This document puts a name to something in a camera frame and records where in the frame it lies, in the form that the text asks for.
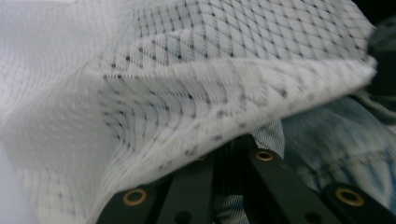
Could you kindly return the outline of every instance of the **white mesh fabric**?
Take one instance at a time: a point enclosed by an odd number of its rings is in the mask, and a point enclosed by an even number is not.
[[[94,223],[115,192],[365,85],[371,30],[347,0],[0,2],[0,141],[41,223]]]

